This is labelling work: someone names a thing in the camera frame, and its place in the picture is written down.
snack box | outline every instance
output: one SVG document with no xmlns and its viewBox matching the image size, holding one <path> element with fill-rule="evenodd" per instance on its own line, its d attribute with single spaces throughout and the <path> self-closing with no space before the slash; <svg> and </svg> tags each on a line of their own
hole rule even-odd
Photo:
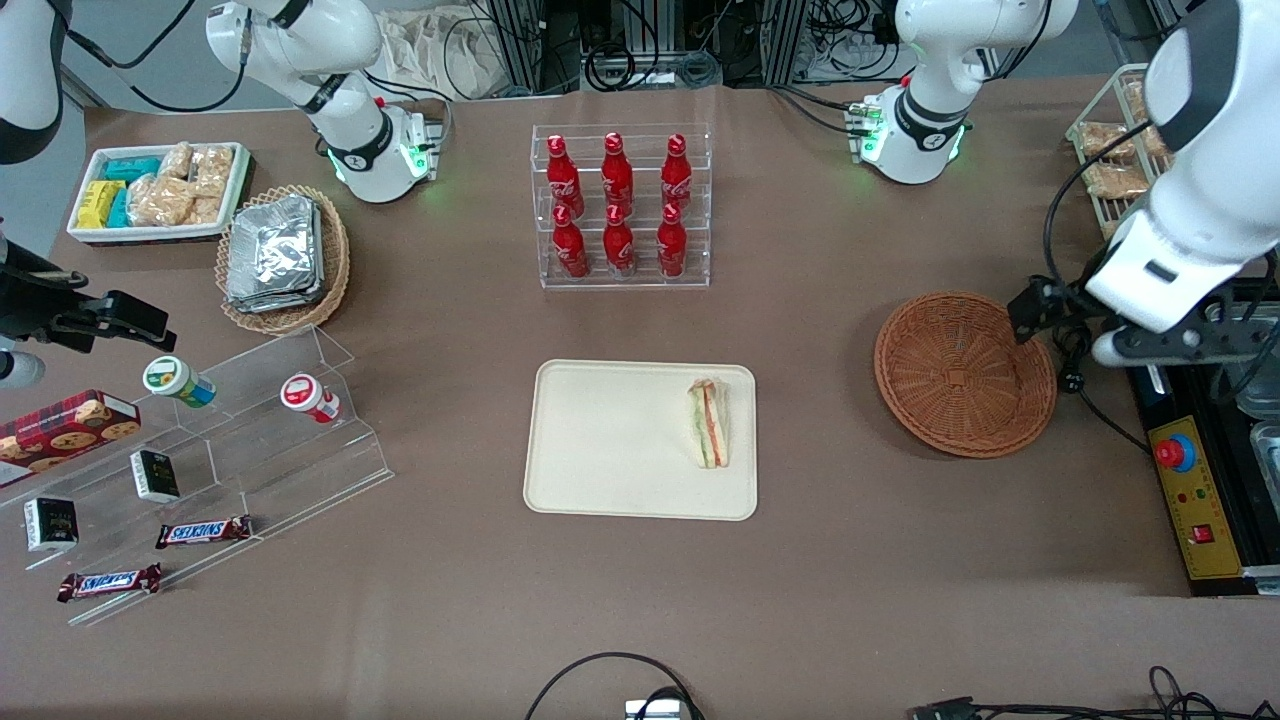
<svg viewBox="0 0 1280 720">
<path fill-rule="evenodd" d="M 79 228 L 76 227 L 76 213 L 84 202 L 84 193 L 88 192 L 88 183 L 102 179 L 102 168 L 108 160 L 125 158 L 164 158 L 173 145 L 137 145 L 132 147 L 104 147 L 95 150 L 88 159 L 88 168 L 81 179 L 79 190 L 76 192 L 76 201 L 72 202 L 69 217 L 67 218 L 67 234 L 83 242 L 84 245 L 160 245 L 170 242 L 200 242 L 218 240 L 223 228 L 230 224 L 236 209 L 244 200 L 248 191 L 248 178 L 252 169 L 252 158 L 248 149 L 239 142 L 200 142 L 191 141 L 192 145 L 218 145 L 230 147 L 232 174 L 227 178 L 227 190 L 223 191 L 221 208 L 218 210 L 218 220 L 198 225 L 174 225 L 170 228 Z"/>
<path fill-rule="evenodd" d="M 86 389 L 0 424 L 0 487 L 44 473 L 142 427 L 132 402 Z"/>
</svg>

cookie box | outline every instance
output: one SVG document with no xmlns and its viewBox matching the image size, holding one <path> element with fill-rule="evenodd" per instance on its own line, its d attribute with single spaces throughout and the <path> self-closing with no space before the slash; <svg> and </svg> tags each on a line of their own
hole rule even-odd
<svg viewBox="0 0 1280 720">
<path fill-rule="evenodd" d="M 0 424 L 0 487 L 44 473 L 142 427 L 132 402 L 86 389 Z"/>
</svg>

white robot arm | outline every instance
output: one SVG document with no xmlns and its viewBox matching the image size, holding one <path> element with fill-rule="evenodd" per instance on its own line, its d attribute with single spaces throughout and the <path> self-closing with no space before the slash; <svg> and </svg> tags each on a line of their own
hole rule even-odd
<svg viewBox="0 0 1280 720">
<path fill-rule="evenodd" d="M 942 174 L 969 106 L 987 78 L 979 47 L 1018 47 L 1057 37 L 1076 0 L 900 0 L 895 22 L 915 49 L 910 85 L 870 95 L 859 108 L 860 159 L 890 179 L 919 184 Z"/>
<path fill-rule="evenodd" d="M 0 0 L 0 165 L 35 158 L 58 132 L 64 20 L 70 0 Z"/>
<path fill-rule="evenodd" d="M 1111 240 L 1084 288 L 1152 333 L 1179 325 L 1199 301 L 1280 242 L 1280 4 L 1220 0 L 1187 17 L 1147 70 L 1152 122 L 1174 167 Z M 1093 346 L 1106 365 L 1146 364 L 1146 348 Z M 1206 338 L 1175 338 L 1187 357 Z"/>
<path fill-rule="evenodd" d="M 244 28 L 248 27 L 248 37 Z M 388 202 L 428 177 L 421 114 L 379 106 L 358 72 L 378 59 L 381 32 L 358 0 L 244 0 L 209 12 L 214 55 L 275 90 L 311 118 L 351 192 Z"/>
</svg>

yellow snack package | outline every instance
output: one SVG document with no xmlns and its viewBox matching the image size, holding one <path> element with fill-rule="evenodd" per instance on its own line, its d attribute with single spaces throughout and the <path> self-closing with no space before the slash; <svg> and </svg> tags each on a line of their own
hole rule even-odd
<svg viewBox="0 0 1280 720">
<path fill-rule="evenodd" d="M 111 214 L 115 193 L 124 190 L 124 181 L 92 181 L 84 190 L 84 200 L 76 211 L 76 227 L 105 228 Z"/>
</svg>

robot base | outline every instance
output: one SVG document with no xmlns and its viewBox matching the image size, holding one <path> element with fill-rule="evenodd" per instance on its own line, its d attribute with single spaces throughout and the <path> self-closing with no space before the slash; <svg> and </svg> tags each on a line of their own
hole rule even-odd
<svg viewBox="0 0 1280 720">
<path fill-rule="evenodd" d="M 893 113 L 897 99 L 904 92 L 895 85 L 879 95 L 868 95 L 860 106 L 845 111 L 845 127 L 858 133 L 849 138 L 854 161 L 877 168 L 884 177 L 904 183 L 922 184 L 942 174 L 947 163 L 960 152 L 964 128 L 943 141 L 937 150 L 920 150 L 915 138 L 899 124 Z"/>
<path fill-rule="evenodd" d="M 415 184 L 433 179 L 440 156 L 440 126 L 428 126 L 422 115 L 406 113 L 396 105 L 387 105 L 383 111 L 392 120 L 392 142 L 371 168 L 353 172 L 329 155 L 338 179 L 365 202 L 390 202 Z"/>
</svg>

